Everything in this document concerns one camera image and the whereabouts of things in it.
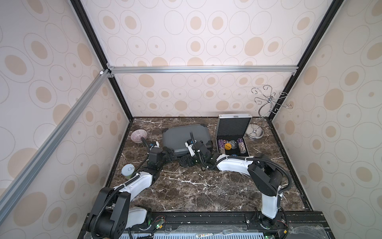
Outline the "dark grey poker case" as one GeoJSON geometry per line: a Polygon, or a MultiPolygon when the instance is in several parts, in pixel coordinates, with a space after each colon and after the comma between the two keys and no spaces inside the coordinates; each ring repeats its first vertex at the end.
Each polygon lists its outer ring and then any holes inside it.
{"type": "Polygon", "coordinates": [[[191,140],[190,132],[196,141],[202,141],[208,150],[213,151],[213,142],[211,140],[210,131],[204,124],[194,124],[179,126],[173,128],[165,128],[162,130],[163,146],[174,151],[176,157],[189,154],[185,143],[191,140]]]}

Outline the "silver aluminium poker case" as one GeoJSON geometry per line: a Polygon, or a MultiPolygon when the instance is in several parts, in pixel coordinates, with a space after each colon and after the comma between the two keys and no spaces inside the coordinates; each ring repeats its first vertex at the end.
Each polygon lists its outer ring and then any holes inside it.
{"type": "Polygon", "coordinates": [[[249,156],[244,136],[251,120],[251,114],[219,115],[215,135],[217,151],[226,155],[249,156]]]}

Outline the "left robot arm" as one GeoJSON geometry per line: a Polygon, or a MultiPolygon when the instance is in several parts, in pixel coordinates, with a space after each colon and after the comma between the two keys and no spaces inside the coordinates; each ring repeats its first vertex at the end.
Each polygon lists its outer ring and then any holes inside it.
{"type": "Polygon", "coordinates": [[[93,239],[118,239],[125,229],[136,225],[151,226],[151,212],[132,207],[130,202],[159,178],[163,166],[176,159],[173,149],[154,146],[147,154],[147,166],[140,168],[121,185],[100,190],[86,220],[86,231],[93,239]]]}

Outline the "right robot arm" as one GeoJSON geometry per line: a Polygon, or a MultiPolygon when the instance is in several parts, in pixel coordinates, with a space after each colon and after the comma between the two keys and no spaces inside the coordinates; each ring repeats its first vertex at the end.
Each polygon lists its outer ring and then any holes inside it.
{"type": "Polygon", "coordinates": [[[237,172],[250,176],[262,194],[262,215],[272,220],[276,218],[283,193],[292,186],[292,177],[282,166],[262,153],[253,157],[212,153],[202,141],[193,139],[186,141],[185,146],[189,153],[179,160],[182,167],[199,164],[205,170],[237,172]]]}

